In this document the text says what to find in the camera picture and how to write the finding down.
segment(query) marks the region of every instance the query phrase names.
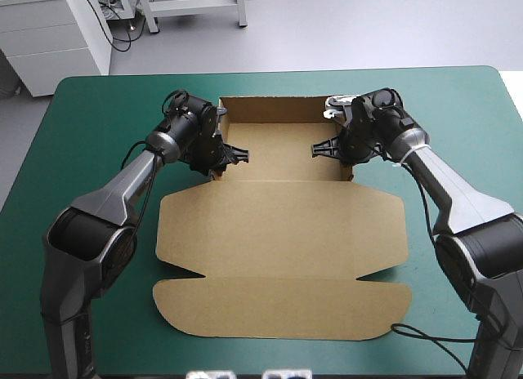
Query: cable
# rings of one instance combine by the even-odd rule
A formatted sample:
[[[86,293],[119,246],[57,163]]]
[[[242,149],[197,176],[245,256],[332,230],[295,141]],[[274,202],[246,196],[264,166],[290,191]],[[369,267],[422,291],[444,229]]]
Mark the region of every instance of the cable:
[[[118,12],[113,9],[111,6],[109,6],[107,3],[105,2],[100,2],[98,1],[98,3],[100,3],[103,7],[107,7],[109,10],[111,10],[113,12],[113,14],[116,16],[116,18],[118,18],[119,20],[122,19],[122,17],[120,17],[120,15],[118,14]],[[136,40],[138,40],[139,38],[141,38],[141,35],[144,33],[144,28],[145,28],[145,17],[144,17],[144,20],[141,22],[141,29],[140,29],[140,33],[138,34],[138,36],[136,36],[135,38],[131,38],[131,34],[129,33],[129,31],[127,29],[125,29],[126,33],[127,33],[127,40],[124,40],[122,38],[116,38],[115,36],[113,36],[113,40],[118,40],[119,42],[135,42]]]
[[[409,333],[409,332],[402,332],[401,330],[397,329],[399,327],[408,328],[409,330],[412,330],[413,332],[416,332],[418,335],[412,334],[412,333]],[[465,338],[461,339],[461,338],[431,337],[428,334],[426,334],[425,332],[422,332],[421,330],[419,330],[417,328],[414,328],[412,326],[409,326],[408,324],[402,324],[402,323],[394,323],[394,324],[392,324],[391,325],[391,330],[393,332],[395,332],[396,334],[400,334],[401,336],[410,337],[410,338],[417,338],[417,339],[421,339],[421,340],[427,340],[427,341],[430,341],[430,342],[434,343],[436,346],[441,348],[446,354],[448,354],[456,363],[458,363],[458,365],[465,372],[466,377],[469,377],[470,372],[468,371],[467,366],[463,363],[463,361],[461,361],[461,359],[457,355],[455,355],[452,350],[447,348],[445,345],[441,344],[440,341],[467,343],[467,342],[475,342],[476,340],[468,340],[468,339],[465,339]]]
[[[428,201],[427,196],[425,195],[425,189],[423,188],[421,181],[419,181],[414,171],[408,165],[401,164],[401,166],[413,177],[414,181],[416,181],[416,185],[418,185],[419,193],[422,196],[423,212],[425,213],[425,223],[427,225],[428,237],[431,240],[432,246],[436,247],[436,240],[434,239],[434,234],[432,233],[431,228],[431,215],[428,211]]]
[[[129,239],[129,244],[131,244],[134,241],[134,238],[136,237],[136,234],[138,233],[138,229],[140,228],[141,221],[144,218],[147,205],[149,204],[150,193],[153,190],[153,184],[154,184],[154,181],[156,180],[156,172],[158,172],[157,164],[158,164],[158,155],[155,154],[154,159],[153,159],[153,171],[151,172],[149,183],[147,185],[147,192],[145,193],[144,203],[143,203],[143,205],[141,205],[140,215],[138,216],[138,221],[136,222],[136,226],[135,226],[134,230],[132,231],[131,238]]]
[[[100,26],[101,30],[102,30],[102,33],[104,34],[104,37],[105,37],[105,40],[107,40],[107,42],[110,44],[110,46],[115,49],[116,51],[118,52],[127,52],[131,49],[131,44],[132,42],[135,42],[136,40],[138,40],[139,38],[141,38],[141,35],[143,34],[144,32],[144,28],[145,28],[145,18],[141,24],[141,30],[140,30],[140,34],[132,39],[131,38],[131,34],[129,33],[128,30],[125,29],[126,33],[127,33],[127,40],[124,40],[124,39],[121,39],[121,38],[113,38],[114,40],[117,40],[119,42],[127,42],[128,45],[125,47],[125,48],[118,48],[116,45],[114,45],[112,42],[111,42],[111,39],[109,37],[109,35],[105,32],[105,28],[104,28],[104,25],[101,23],[101,20],[100,20],[100,17],[98,16],[98,14],[96,13],[96,10],[94,8],[94,6],[92,5],[91,1],[90,0],[86,0],[87,4],[91,7],[91,10],[92,12],[95,14],[95,17],[96,17],[96,20],[98,21],[98,25]],[[116,17],[121,20],[122,17],[119,16],[119,14],[113,10],[112,7],[110,7],[109,5],[105,4],[104,2],[98,2],[99,4],[109,8],[115,15]]]
[[[139,140],[138,142],[135,142],[134,144],[132,144],[132,146],[129,148],[129,151],[127,152],[127,154],[125,155],[125,157],[123,158],[122,160],[122,163],[120,164],[120,171],[123,170],[123,168],[125,167],[125,163],[128,161],[129,157],[131,157],[131,153],[132,151],[138,146],[138,145],[145,145],[146,142],[144,140]]]

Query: gray floor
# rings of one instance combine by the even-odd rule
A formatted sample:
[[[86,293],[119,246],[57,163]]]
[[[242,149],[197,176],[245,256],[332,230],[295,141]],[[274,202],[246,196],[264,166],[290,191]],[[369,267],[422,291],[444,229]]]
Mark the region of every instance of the gray floor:
[[[160,19],[112,74],[492,65],[523,70],[523,0],[247,0],[234,11]],[[121,29],[114,29],[120,34]],[[0,207],[50,97],[0,101]]]

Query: white cabinet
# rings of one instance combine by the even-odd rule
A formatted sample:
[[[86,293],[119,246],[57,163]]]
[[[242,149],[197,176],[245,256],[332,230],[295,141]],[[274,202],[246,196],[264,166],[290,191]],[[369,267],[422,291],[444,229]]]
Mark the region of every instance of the white cabinet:
[[[53,94],[67,77],[109,73],[111,46],[86,0],[0,0],[0,50],[33,96]]]

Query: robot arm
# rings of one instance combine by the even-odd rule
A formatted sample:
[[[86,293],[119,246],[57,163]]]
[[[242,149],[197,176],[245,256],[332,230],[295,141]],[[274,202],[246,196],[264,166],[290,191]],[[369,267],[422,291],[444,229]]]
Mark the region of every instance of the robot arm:
[[[165,119],[145,150],[107,185],[76,198],[43,237],[46,250],[41,308],[52,379],[92,378],[91,300],[101,297],[136,249],[138,199],[166,163],[181,160],[208,176],[248,152],[223,143],[218,111],[185,91],[171,93]]]
[[[429,193],[439,209],[433,228],[438,262],[480,320],[467,374],[517,378],[523,364],[523,218],[441,160],[396,91],[329,97],[324,115],[342,128],[313,145],[313,157],[356,165],[382,155],[407,166]]]

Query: cardboard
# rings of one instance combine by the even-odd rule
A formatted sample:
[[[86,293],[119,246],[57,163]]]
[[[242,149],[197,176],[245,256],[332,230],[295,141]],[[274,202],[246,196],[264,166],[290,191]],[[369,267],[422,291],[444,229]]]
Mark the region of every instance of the cardboard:
[[[406,261],[402,201],[312,158],[336,135],[321,97],[226,97],[220,129],[249,164],[162,200],[157,256],[205,278],[154,286],[162,316],[203,337],[364,340],[410,303],[398,283],[358,278]]]

